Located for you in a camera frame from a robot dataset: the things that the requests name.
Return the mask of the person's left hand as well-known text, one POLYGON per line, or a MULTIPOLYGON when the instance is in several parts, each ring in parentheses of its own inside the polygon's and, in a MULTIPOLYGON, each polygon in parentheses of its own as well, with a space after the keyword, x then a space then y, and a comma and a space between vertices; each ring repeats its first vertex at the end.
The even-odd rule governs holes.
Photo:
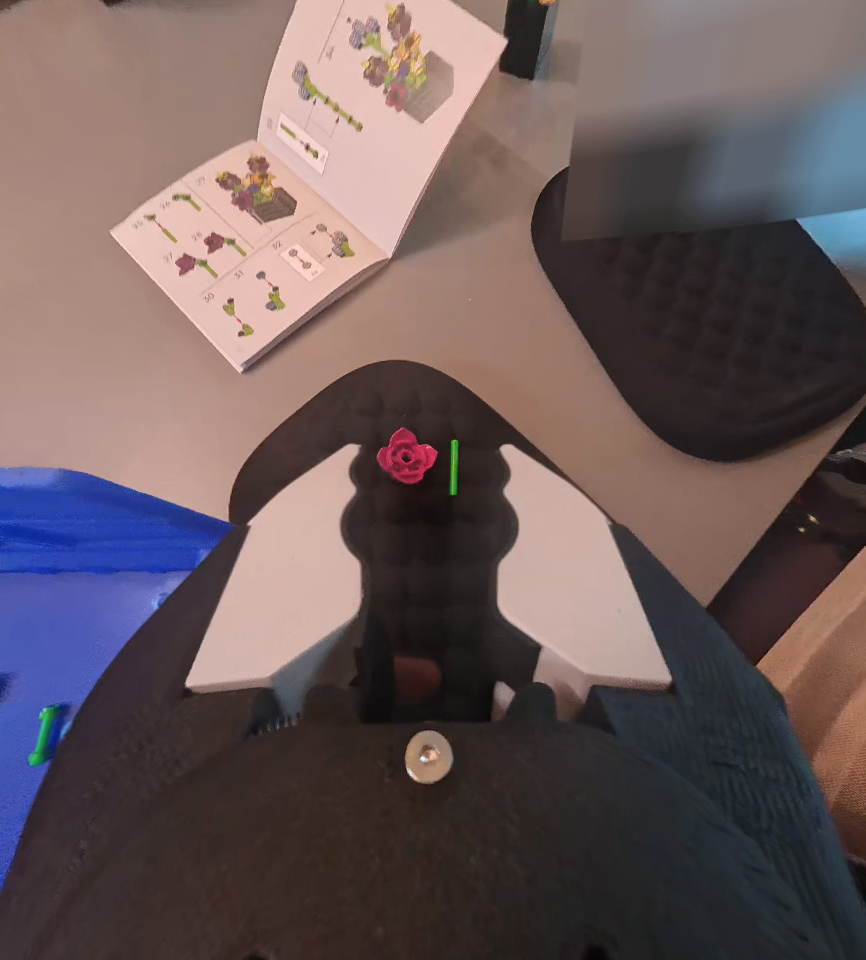
POLYGON ((421 703, 434 698, 442 685, 439 664, 431 658, 396 655, 392 659, 393 693, 397 703, 421 703))

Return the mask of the short green lego bar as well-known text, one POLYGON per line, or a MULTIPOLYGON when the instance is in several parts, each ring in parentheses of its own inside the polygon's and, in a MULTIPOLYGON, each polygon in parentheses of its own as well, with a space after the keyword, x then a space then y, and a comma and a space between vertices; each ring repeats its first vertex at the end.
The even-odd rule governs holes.
POLYGON ((34 747, 28 757, 30 767, 45 765, 54 756, 56 745, 61 738, 65 714, 64 703, 48 704, 41 709, 34 747))

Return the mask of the lego instruction booklet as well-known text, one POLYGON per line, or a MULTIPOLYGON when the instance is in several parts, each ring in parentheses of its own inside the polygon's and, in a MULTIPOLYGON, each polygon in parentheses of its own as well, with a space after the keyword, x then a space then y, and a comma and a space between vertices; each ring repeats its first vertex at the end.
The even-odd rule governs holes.
POLYGON ((111 236, 243 373, 388 264, 507 42, 456 2, 296 2, 256 138, 111 236))

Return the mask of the blue plastic bin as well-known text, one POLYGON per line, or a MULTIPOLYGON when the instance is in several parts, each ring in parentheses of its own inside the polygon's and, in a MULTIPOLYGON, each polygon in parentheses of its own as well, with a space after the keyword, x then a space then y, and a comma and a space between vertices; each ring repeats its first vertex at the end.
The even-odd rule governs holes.
POLYGON ((0 467, 0 892, 47 765, 38 714, 61 737, 136 631, 231 525, 94 475, 0 467))

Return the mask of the black foam pad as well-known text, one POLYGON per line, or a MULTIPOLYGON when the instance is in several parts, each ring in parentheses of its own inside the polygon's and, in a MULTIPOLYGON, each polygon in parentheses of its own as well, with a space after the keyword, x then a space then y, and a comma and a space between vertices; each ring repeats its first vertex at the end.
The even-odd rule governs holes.
POLYGON ((796 220, 565 241, 568 169, 539 193, 538 263, 643 425, 708 462, 754 459, 866 395, 866 306, 796 220))
POLYGON ((251 522, 276 494, 345 445, 359 445, 354 498, 343 536, 359 560, 364 602, 354 624, 355 686, 370 719, 487 721, 496 682, 529 683, 537 644, 501 617, 499 561, 516 521, 503 489, 500 448, 538 454, 472 390, 409 361, 355 369, 327 386, 265 438, 232 486, 228 518, 251 522), (414 485, 397 483, 376 455, 400 427, 439 451, 414 485), (451 439, 460 442, 460 485, 449 495, 451 439), (395 702, 392 659, 435 660, 439 693, 395 702))

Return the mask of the person's beige printed shirt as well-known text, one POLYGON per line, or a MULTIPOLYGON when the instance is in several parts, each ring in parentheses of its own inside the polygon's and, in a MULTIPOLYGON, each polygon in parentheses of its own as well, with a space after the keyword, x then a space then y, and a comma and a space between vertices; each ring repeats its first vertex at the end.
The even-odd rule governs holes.
POLYGON ((866 860, 866 547, 764 655, 847 850, 866 860))

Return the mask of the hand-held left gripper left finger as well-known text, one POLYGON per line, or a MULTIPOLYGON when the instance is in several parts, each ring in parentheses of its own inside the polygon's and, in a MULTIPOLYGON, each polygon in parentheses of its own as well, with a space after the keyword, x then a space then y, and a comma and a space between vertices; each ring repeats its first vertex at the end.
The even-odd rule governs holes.
POLYGON ((194 693, 302 694, 363 599, 343 536, 360 453, 349 443, 258 511, 186 678, 194 693))

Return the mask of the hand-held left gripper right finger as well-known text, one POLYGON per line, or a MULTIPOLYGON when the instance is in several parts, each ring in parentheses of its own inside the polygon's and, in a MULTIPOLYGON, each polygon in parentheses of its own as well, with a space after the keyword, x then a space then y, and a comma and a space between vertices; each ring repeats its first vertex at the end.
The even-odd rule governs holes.
POLYGON ((668 691, 670 669, 609 518, 516 446, 500 453, 516 533, 499 561, 499 614, 538 645, 534 681, 555 694, 668 691))

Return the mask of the lego flower bouquet model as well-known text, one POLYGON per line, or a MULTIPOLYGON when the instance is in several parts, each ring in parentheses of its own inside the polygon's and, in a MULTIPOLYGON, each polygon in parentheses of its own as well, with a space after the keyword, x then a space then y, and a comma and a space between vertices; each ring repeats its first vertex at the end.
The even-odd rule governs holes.
POLYGON ((499 70, 533 81, 546 64, 559 11, 558 1, 508 1, 503 36, 507 41, 499 70))

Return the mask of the red flower lego piece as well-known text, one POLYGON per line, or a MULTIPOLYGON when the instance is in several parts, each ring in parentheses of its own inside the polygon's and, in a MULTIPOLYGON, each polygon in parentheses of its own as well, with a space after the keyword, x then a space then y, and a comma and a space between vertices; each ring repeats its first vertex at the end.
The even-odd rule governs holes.
POLYGON ((439 451, 418 441, 406 427, 393 432, 387 445, 379 449, 376 461, 379 468, 397 483, 414 486, 437 462, 439 451))

